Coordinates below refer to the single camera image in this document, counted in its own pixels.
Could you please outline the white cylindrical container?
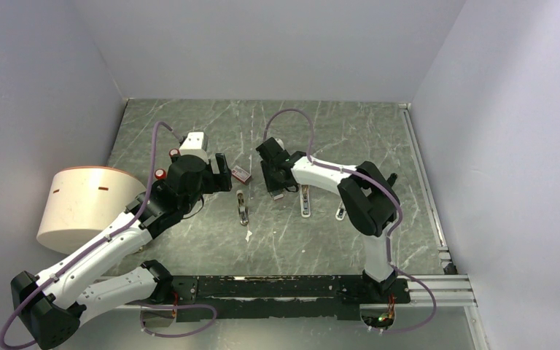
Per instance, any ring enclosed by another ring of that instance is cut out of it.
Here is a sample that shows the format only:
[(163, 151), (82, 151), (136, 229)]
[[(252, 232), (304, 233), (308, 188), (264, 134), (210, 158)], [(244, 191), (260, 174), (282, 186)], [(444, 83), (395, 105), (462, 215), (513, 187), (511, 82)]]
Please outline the white cylindrical container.
[(36, 239), (48, 249), (71, 254), (144, 191), (136, 177), (115, 168), (65, 168), (52, 178)]

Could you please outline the small black cylinder object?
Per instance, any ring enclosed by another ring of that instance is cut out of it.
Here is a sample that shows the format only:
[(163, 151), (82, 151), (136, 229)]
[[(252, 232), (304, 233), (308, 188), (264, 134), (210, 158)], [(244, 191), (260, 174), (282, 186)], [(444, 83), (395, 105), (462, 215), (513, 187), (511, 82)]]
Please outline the small black cylinder object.
[(396, 173), (392, 173), (390, 174), (389, 178), (387, 179), (387, 182), (389, 183), (390, 186), (393, 186), (395, 184), (395, 182), (397, 181), (398, 175)]

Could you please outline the red stamp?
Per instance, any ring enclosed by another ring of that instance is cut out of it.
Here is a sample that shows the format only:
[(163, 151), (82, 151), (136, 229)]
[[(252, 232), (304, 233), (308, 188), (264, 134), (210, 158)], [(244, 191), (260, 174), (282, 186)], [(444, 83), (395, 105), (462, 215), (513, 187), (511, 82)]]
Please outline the red stamp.
[(172, 161), (174, 161), (176, 158), (178, 158), (180, 156), (179, 150), (178, 149), (170, 149), (168, 152), (168, 155), (170, 157), (170, 159)]
[(154, 172), (154, 177), (156, 180), (166, 179), (168, 176), (168, 172), (163, 168), (158, 168)]

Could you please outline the red stamp far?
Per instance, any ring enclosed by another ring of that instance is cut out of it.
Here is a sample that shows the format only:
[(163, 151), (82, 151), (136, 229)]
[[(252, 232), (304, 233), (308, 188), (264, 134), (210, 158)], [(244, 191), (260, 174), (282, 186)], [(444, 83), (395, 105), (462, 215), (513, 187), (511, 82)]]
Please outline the red stamp far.
[(178, 158), (180, 156), (179, 150), (178, 149), (170, 149), (168, 152), (168, 155), (170, 157), (170, 159), (172, 161), (174, 161), (176, 158)]

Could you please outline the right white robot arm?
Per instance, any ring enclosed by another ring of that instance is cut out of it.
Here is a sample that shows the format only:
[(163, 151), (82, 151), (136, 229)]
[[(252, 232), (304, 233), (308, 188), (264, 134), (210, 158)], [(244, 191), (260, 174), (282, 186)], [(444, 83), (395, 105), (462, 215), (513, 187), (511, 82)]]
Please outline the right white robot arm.
[(268, 192), (291, 187), (318, 187), (341, 198), (365, 247), (363, 271), (366, 296), (381, 302), (392, 292), (397, 272), (392, 267), (390, 232), (398, 226), (400, 199), (388, 179), (370, 161), (344, 166), (316, 159), (304, 152), (290, 154), (275, 138), (256, 148)]

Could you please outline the red stamp near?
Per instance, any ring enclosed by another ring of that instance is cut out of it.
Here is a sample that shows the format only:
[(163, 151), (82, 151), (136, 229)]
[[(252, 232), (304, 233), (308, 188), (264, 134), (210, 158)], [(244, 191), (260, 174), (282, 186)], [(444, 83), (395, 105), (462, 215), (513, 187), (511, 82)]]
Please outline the red stamp near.
[(154, 177), (156, 180), (166, 179), (168, 176), (168, 172), (163, 168), (158, 168), (154, 172)]

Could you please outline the small beige stapler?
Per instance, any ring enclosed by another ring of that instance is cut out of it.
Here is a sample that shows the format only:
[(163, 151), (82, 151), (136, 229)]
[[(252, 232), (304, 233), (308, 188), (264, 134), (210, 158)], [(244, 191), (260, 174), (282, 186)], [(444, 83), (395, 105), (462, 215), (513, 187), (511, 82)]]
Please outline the small beige stapler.
[(236, 192), (236, 197), (238, 201), (238, 215), (240, 224), (243, 226), (247, 226), (249, 224), (249, 214), (244, 192), (242, 190), (238, 190)]

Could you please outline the small blue stapler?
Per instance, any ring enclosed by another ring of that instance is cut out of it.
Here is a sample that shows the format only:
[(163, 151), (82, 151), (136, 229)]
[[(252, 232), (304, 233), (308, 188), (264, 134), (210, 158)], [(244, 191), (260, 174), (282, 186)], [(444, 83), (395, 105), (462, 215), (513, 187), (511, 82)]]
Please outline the small blue stapler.
[(344, 206), (343, 202), (340, 202), (340, 204), (338, 206), (338, 209), (336, 211), (336, 214), (335, 214), (335, 218), (338, 221), (343, 221), (345, 219), (345, 217), (346, 217), (346, 207)]

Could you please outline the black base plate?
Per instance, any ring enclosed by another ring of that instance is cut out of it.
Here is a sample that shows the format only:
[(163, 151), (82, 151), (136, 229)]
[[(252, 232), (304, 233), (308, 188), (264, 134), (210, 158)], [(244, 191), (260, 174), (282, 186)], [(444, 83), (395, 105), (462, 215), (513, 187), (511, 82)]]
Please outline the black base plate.
[(173, 276), (145, 303), (206, 304), (219, 319), (334, 317), (359, 321), (361, 307), (382, 309), (411, 301), (408, 282), (379, 284), (364, 275)]

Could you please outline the aluminium frame rail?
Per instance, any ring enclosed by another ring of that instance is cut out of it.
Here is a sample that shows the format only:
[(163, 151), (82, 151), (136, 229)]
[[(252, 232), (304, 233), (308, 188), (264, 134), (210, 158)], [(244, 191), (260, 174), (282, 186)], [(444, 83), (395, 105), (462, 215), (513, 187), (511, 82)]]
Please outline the aluminium frame rail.
[(364, 306), (384, 304), (394, 298), (397, 305), (476, 306), (469, 279), (463, 275), (418, 275), (412, 279), (399, 276), (385, 290), (360, 275), (301, 276), (174, 276), (171, 286), (160, 297), (172, 301), (176, 294), (180, 304), (204, 300), (315, 301), (331, 298), (342, 303)]

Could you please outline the long white stapler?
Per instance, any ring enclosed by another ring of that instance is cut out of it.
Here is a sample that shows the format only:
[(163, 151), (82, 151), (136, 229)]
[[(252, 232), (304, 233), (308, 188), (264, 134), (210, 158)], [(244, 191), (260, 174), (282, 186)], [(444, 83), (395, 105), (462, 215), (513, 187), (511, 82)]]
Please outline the long white stapler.
[(300, 207), (301, 216), (304, 218), (309, 218), (311, 216), (311, 207), (309, 202), (309, 186), (300, 186)]

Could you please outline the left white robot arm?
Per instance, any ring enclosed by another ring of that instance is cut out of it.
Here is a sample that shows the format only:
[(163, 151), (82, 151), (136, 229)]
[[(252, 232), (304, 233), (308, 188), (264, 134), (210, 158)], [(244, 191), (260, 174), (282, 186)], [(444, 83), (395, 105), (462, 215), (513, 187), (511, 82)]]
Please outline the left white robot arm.
[(203, 195), (232, 189), (222, 153), (208, 160), (196, 155), (171, 160), (166, 178), (137, 195), (96, 237), (54, 266), (37, 274), (23, 271), (11, 280), (13, 315), (32, 335), (33, 345), (53, 349), (87, 321), (130, 302), (174, 302), (173, 276), (157, 260), (96, 282), (124, 256), (180, 223)]

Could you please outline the red staple box sleeve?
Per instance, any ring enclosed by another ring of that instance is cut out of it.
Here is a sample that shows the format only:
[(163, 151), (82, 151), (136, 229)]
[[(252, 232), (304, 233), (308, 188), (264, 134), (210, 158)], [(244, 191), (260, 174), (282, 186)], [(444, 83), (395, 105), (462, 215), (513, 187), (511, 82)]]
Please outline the red staple box sleeve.
[(231, 169), (231, 174), (236, 180), (244, 185), (248, 185), (248, 183), (252, 180), (252, 175), (240, 166), (234, 166)]

